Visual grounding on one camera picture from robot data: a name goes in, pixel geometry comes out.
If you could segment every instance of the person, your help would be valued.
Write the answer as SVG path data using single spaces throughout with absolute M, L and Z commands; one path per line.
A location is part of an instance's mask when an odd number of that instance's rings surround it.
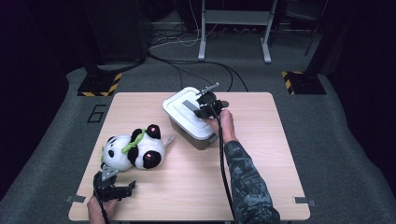
M 235 224 L 280 223 L 280 215 L 253 160 L 236 138 L 233 114 L 228 109 L 220 113 L 220 124 L 224 144 L 224 154 L 230 171 L 233 213 Z M 216 119 L 205 119 L 216 134 L 219 123 Z M 117 200 L 104 203 L 107 216 L 111 220 Z M 92 196 L 87 204 L 92 224 L 105 223 L 101 208 Z

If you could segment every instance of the white lid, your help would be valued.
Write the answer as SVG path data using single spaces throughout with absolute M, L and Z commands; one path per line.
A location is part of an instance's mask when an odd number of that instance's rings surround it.
M 163 102 L 163 109 L 169 117 L 182 129 L 198 140 L 206 140 L 212 134 L 212 128 L 202 119 L 198 119 L 194 112 L 187 105 L 194 105 L 196 109 L 199 104 L 196 101 L 200 95 L 199 91 L 193 87 L 186 87 L 182 91 L 171 96 Z

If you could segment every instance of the light wood table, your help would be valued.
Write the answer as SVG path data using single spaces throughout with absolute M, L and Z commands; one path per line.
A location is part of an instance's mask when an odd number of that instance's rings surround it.
M 166 142 L 161 166 L 151 170 L 131 168 L 118 174 L 116 186 L 136 180 L 132 197 L 119 202 L 113 220 L 205 221 L 233 220 L 219 168 L 219 140 L 205 150 L 194 148 L 171 126 L 163 101 L 171 92 L 118 93 L 108 110 L 102 131 L 81 180 L 77 195 L 84 203 L 73 203 L 71 220 L 88 220 L 87 201 L 92 196 L 93 176 L 100 171 L 102 146 L 111 136 L 132 133 L 137 128 L 158 124 Z M 290 148 L 276 110 L 274 98 L 265 92 L 216 92 L 228 101 L 236 135 L 265 180 L 282 220 L 305 220 L 307 205 L 292 197 L 304 197 Z M 225 164 L 230 181 L 227 164 Z

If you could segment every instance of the person's left hand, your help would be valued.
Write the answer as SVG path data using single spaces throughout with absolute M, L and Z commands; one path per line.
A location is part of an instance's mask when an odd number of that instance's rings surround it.
M 113 199 L 108 202 L 103 203 L 103 207 L 107 212 L 108 221 L 111 221 L 114 211 L 116 209 L 118 199 Z M 88 217 L 91 224 L 106 224 L 103 218 L 102 209 L 100 208 L 99 202 L 94 195 L 90 198 L 87 203 L 88 207 Z

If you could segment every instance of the gray carpet floor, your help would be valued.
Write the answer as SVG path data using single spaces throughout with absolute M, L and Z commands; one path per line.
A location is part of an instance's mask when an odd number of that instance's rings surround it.
M 265 64 L 260 37 L 238 33 L 211 38 L 205 60 L 230 66 L 249 91 L 274 95 L 305 196 L 318 204 L 310 208 L 311 218 L 301 223 L 396 223 L 396 200 L 381 172 L 366 158 L 349 131 L 343 107 L 329 80 L 319 75 L 326 95 L 290 95 L 286 90 L 281 72 L 304 71 L 320 38 L 310 55 L 304 56 L 309 38 L 281 32 L 270 48 L 273 62 Z M 190 47 L 167 44 L 149 51 L 165 59 L 195 61 L 198 43 Z M 232 83 L 227 70 L 214 64 L 178 66 L 188 73 L 180 74 L 167 63 L 147 58 L 123 73 L 116 92 L 202 88 L 207 85 L 202 78 L 219 82 L 216 91 L 227 91 Z M 122 64 L 104 66 L 119 67 Z M 96 105 L 103 105 L 97 109 L 106 114 L 113 98 L 77 96 L 84 77 L 84 69 L 68 74 L 69 92 L 63 105 L 0 202 L 0 223 L 73 223 L 68 219 L 71 204 L 64 199 L 76 194 L 104 121 L 87 120 Z M 246 91 L 235 74 L 230 91 Z

